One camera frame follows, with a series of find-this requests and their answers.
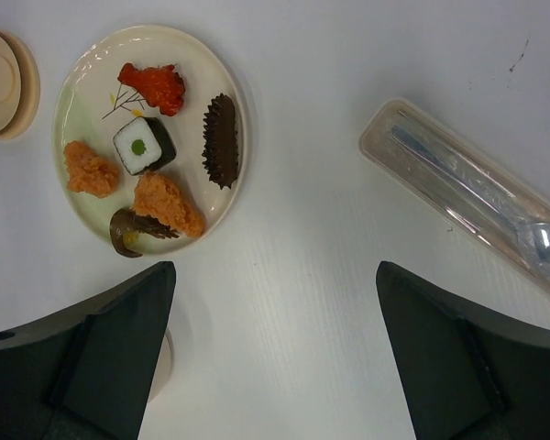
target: fried chicken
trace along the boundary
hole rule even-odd
[[[102,199],[118,188],[120,169],[111,160],[95,154],[85,143],[74,140],[63,150],[65,166],[70,175],[67,189],[74,193],[89,193]]]
[[[171,179],[156,172],[147,172],[138,179],[133,208],[137,215],[150,215],[188,237],[199,237],[204,232],[205,221],[199,211],[184,199]]]
[[[120,71],[118,81],[139,92],[149,106],[158,106],[162,115],[175,116],[183,107],[185,85],[174,69],[170,64],[139,70],[128,62]]]

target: white tabletop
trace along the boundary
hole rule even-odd
[[[33,50],[42,85],[33,126],[0,144],[0,330],[155,261],[119,257],[75,217],[51,119],[97,40],[140,23],[181,28],[240,82],[252,156],[225,221],[168,256],[175,369],[141,438],[414,439],[375,288],[380,262],[548,328],[550,302],[366,162],[358,136],[401,95],[550,197],[546,3],[0,1],[0,28]]]

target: metal spoon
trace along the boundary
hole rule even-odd
[[[400,126],[391,129],[393,138],[416,158],[442,172],[450,180],[474,195],[497,217],[504,228],[512,231],[523,259],[533,270],[550,278],[550,224],[535,221],[527,213],[506,202],[509,194],[492,182],[459,175],[412,134]]]

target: scratch mark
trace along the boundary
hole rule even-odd
[[[520,55],[520,58],[510,67],[510,73],[513,73],[515,70],[515,66],[518,65],[518,63],[523,60],[523,56],[525,55],[525,51],[528,49],[528,44],[530,44],[530,38],[528,37],[527,40],[525,40],[525,46],[523,46],[523,52],[522,55]]]

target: green sushi filling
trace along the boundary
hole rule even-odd
[[[135,153],[137,156],[142,156],[145,154],[145,151],[147,150],[145,148],[145,142],[143,142],[143,139],[136,139],[133,141],[131,146],[132,152]]]

